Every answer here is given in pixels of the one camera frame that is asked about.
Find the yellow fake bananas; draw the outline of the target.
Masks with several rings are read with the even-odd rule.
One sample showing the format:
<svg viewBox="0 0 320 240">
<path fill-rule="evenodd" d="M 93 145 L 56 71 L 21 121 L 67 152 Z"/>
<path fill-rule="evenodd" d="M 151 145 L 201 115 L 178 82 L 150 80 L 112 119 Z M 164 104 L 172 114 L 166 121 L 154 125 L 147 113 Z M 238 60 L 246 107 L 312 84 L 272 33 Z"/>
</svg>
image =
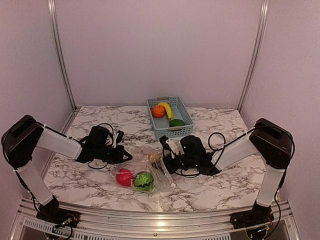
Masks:
<svg viewBox="0 0 320 240">
<path fill-rule="evenodd" d="M 167 102 L 159 102 L 157 105 L 165 109 L 166 115 L 170 121 L 174 119 L 172 108 Z"/>
</svg>

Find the small orange green fake fruit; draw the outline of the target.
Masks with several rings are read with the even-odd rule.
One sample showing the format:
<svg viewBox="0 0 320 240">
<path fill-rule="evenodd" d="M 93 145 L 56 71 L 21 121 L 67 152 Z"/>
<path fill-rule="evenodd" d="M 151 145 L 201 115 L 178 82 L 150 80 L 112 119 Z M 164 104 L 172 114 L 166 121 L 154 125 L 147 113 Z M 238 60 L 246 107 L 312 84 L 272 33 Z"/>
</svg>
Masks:
<svg viewBox="0 0 320 240">
<path fill-rule="evenodd" d="M 162 159 L 163 155 L 160 152 L 151 152 L 148 154 L 148 160 L 150 162 L 159 162 Z"/>
</svg>

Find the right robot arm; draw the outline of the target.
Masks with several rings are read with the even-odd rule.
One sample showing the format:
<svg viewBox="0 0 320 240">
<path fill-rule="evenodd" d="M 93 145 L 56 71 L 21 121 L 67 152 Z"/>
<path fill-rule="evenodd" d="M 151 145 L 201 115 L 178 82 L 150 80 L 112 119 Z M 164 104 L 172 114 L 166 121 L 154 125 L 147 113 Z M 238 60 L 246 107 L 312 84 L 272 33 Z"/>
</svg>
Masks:
<svg viewBox="0 0 320 240">
<path fill-rule="evenodd" d="M 224 142 L 219 149 L 211 148 L 206 151 L 201 139 L 194 135 L 187 135 L 177 146 L 167 136 L 159 139 L 163 151 L 161 164 L 167 176 L 177 174 L 178 171 L 197 170 L 199 175 L 214 176 L 225 168 L 254 154 L 261 156 L 265 165 L 265 173 L 255 207 L 248 212 L 247 219 L 252 224 L 258 224 L 267 216 L 267 209 L 271 206 L 282 187 L 289 164 L 295 153 L 293 136 L 285 129 L 260 118 L 253 128 L 243 133 L 233 141 Z"/>
</svg>

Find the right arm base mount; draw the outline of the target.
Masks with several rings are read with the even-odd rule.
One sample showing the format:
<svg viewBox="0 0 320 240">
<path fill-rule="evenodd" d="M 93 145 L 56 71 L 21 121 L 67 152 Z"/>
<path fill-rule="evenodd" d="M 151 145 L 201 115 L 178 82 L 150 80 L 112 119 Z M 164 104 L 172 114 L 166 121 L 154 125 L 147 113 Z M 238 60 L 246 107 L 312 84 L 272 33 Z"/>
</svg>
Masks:
<svg viewBox="0 0 320 240">
<path fill-rule="evenodd" d="M 234 229 L 247 228 L 272 222 L 274 215 L 271 206 L 264 207 L 254 203 L 252 209 L 234 212 L 230 215 L 230 223 Z"/>
</svg>

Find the red fake fruit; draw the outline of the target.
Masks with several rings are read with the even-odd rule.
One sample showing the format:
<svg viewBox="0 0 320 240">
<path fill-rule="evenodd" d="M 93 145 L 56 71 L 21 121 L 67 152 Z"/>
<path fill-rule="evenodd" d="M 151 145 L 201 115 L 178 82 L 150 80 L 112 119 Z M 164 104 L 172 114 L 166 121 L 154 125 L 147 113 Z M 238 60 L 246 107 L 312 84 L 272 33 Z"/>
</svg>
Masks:
<svg viewBox="0 0 320 240">
<path fill-rule="evenodd" d="M 123 187 L 130 187 L 132 185 L 132 182 L 134 180 L 134 174 L 126 169 L 126 168 L 121 168 L 117 173 L 116 173 L 116 182 L 120 184 Z"/>
</svg>

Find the clear zip top bag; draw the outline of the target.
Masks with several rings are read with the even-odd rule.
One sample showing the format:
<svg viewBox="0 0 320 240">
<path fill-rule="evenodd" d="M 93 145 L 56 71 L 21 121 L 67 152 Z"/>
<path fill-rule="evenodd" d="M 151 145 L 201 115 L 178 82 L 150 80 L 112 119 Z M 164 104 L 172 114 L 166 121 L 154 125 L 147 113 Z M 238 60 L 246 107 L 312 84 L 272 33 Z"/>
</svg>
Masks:
<svg viewBox="0 0 320 240">
<path fill-rule="evenodd" d="M 131 146 L 128 152 L 132 159 L 110 171 L 110 184 L 148 195 L 170 192 L 176 187 L 173 178 L 165 170 L 160 150 L 143 145 Z"/>
</svg>

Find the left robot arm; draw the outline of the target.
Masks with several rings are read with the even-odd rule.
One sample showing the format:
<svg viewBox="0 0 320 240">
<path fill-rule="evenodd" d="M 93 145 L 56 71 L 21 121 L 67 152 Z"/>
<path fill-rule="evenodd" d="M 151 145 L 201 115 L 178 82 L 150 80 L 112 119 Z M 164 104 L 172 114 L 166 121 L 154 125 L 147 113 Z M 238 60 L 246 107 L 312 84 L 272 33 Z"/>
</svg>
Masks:
<svg viewBox="0 0 320 240">
<path fill-rule="evenodd" d="M 53 223 L 63 219 L 63 211 L 44 180 L 32 163 L 36 148 L 63 155 L 78 163 L 94 160 L 110 164 L 121 164 L 132 160 L 132 155 L 120 144 L 124 133 L 107 129 L 105 123 L 93 126 L 81 140 L 66 136 L 47 125 L 25 115 L 1 137 L 4 159 L 14 169 L 21 184 L 44 206 L 43 213 Z"/>
</svg>

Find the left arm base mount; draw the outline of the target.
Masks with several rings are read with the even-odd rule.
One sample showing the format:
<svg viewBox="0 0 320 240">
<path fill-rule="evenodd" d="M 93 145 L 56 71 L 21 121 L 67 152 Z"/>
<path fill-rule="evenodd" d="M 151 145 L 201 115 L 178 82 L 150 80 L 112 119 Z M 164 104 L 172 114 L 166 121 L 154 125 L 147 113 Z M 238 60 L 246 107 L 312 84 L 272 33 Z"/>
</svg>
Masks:
<svg viewBox="0 0 320 240">
<path fill-rule="evenodd" d="M 79 222 L 80 213 L 78 211 L 60 208 L 58 204 L 46 204 L 39 206 L 36 218 L 62 226 L 62 223 L 71 219 L 69 225 L 76 228 Z"/>
</svg>

